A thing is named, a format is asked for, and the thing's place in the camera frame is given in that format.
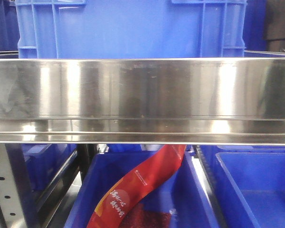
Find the stainless steel shelf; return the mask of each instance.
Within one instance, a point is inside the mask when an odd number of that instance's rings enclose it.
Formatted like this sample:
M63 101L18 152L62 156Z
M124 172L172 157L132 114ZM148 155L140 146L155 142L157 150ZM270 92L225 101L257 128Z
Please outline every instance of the stainless steel shelf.
M285 144L285 58L0 59L0 142Z

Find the blue storage bin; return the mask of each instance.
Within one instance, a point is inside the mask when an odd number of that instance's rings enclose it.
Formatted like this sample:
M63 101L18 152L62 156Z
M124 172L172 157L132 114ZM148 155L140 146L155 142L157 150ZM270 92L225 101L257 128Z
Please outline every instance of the blue storage bin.
M30 156L24 156L24 161L28 170L28 177L30 180L30 185L32 190L36 189L36 177L35 177L35 172L34 172L34 165L33 161Z
M96 155L65 228L86 228L103 195L128 171L153 154L138 152ZM168 213L173 211L170 228L219 227L187 153L177 173L147 195L141 203L144 204L145 210Z
M285 153L218 153L216 196L230 228L285 228Z
M5 22L8 38L7 51L17 51L20 39L15 1L4 0Z
M44 190L72 153L68 144L23 144L23 154L33 190Z
M216 164L215 155L219 152L274 152L285 153L285 146L246 146L246 145L201 145L203 163L209 171L214 169Z
M137 152L142 151L140 144L107 144L109 147L108 152Z
M16 0L19 57L241 57L246 1Z
M15 2L0 0L0 51L16 51L18 40Z
M266 51L264 27L267 0L247 0L243 39L247 50Z

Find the blue plastic container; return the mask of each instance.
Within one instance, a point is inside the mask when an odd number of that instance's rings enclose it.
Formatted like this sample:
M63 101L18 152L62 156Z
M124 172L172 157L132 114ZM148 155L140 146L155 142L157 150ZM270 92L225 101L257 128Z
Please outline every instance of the blue plastic container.
M230 228L285 228L285 153L218 153L216 196Z
M214 169L216 164L216 154L219 152L273 152L285 153L285 146L238 146L238 145L201 145L202 159L206 168L210 171Z
M107 144L108 152L138 152L142 151L140 144Z
M72 153L68 144L23 144L28 174L33 190L44 190Z
M18 40L15 2L0 0L0 51L16 51Z
M243 39L247 50L266 51L264 39L266 0L247 0Z
M65 228L86 228L102 196L128 171L149 158L153 152L105 153L95 156L73 205ZM177 212L171 216L170 228L218 228L217 220L186 154L176 174L146 196L145 210Z
M241 57L246 1L16 0L19 57Z
M30 185L32 190L36 189L36 177L35 177L35 172L34 172L34 165L32 158L30 156L24 156L24 161L28 170L28 177L30 180Z

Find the red packaging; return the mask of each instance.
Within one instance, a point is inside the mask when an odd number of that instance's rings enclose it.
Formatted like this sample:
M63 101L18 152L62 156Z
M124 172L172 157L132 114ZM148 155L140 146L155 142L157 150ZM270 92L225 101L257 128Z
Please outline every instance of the red packaging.
M185 145L164 145L124 175L99 201L87 228L118 228L125 215L181 166Z

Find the red snack package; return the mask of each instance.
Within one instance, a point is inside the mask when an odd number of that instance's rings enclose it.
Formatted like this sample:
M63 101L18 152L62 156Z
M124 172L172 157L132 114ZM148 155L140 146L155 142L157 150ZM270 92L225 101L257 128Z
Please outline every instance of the red snack package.
M143 210L138 203L122 220L119 228L169 228L171 214Z
M164 145L123 176L99 201L87 228L118 228L125 215L181 166L185 145Z

